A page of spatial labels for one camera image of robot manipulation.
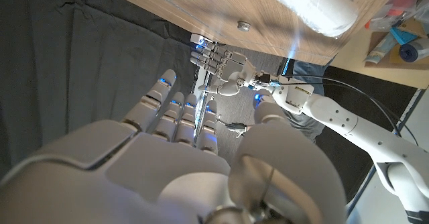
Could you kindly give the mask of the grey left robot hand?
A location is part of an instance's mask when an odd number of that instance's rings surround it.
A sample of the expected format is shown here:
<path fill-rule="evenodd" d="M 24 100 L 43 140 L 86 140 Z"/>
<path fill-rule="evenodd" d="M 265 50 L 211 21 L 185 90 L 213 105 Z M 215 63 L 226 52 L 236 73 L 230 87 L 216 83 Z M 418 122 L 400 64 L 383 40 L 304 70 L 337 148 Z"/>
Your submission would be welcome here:
<path fill-rule="evenodd" d="M 207 41 L 197 44 L 196 50 L 191 52 L 190 61 L 221 81 L 219 85 L 199 86 L 200 91 L 233 96 L 243 87 L 254 91 L 263 88 L 259 81 L 262 73 L 256 71 L 246 56 L 217 44 Z"/>

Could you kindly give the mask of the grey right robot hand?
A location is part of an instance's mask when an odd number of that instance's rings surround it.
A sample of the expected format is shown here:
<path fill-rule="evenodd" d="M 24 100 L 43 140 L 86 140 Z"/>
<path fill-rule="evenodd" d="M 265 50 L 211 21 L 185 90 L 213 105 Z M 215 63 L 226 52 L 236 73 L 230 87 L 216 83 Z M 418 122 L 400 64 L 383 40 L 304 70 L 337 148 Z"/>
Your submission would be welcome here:
<path fill-rule="evenodd" d="M 16 165 L 1 181 L 1 222 L 345 222 L 335 167 L 266 90 L 231 163 L 217 154 L 214 107 L 198 139 L 179 123 L 146 132 L 175 77 L 166 71 L 124 121 L 91 123 Z"/>

